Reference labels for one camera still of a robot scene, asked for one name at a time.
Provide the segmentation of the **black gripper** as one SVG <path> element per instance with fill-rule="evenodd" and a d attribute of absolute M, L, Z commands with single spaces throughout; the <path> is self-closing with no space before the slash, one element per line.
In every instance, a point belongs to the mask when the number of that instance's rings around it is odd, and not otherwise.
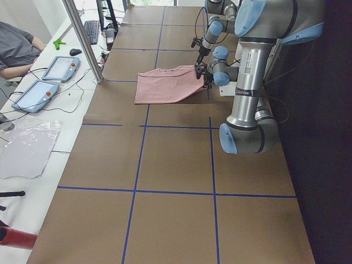
<path fill-rule="evenodd" d="M 203 45 L 200 45 L 200 47 L 199 47 L 199 55 L 198 55 L 198 58 L 196 60 L 196 65 L 200 65 L 201 62 L 202 62 L 202 57 L 208 56 L 210 51 L 211 51 L 210 49 L 204 47 Z"/>
<path fill-rule="evenodd" d="M 212 83 L 213 83 L 213 74 L 209 72 L 204 73 L 204 89 L 212 88 Z"/>

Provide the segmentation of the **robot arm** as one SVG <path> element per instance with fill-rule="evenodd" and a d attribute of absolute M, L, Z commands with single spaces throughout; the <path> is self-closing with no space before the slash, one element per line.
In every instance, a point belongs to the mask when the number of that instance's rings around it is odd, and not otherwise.
<path fill-rule="evenodd" d="M 205 11 L 212 16 L 208 19 L 207 31 L 202 38 L 195 37 L 191 47 L 199 46 L 196 65 L 200 65 L 218 42 L 221 33 L 234 34 L 235 20 L 242 1 L 205 1 Z"/>
<path fill-rule="evenodd" d="M 296 45 L 321 36 L 325 1 L 207 1 L 212 14 L 202 41 L 202 50 L 212 50 L 207 73 L 217 86 L 236 82 L 231 114 L 219 128 L 222 149 L 226 153 L 261 153 L 278 141 L 278 127 L 271 116 L 261 87 L 272 48 Z M 228 50 L 213 48 L 222 32 L 233 32 L 242 54 L 239 67 L 227 64 Z"/>

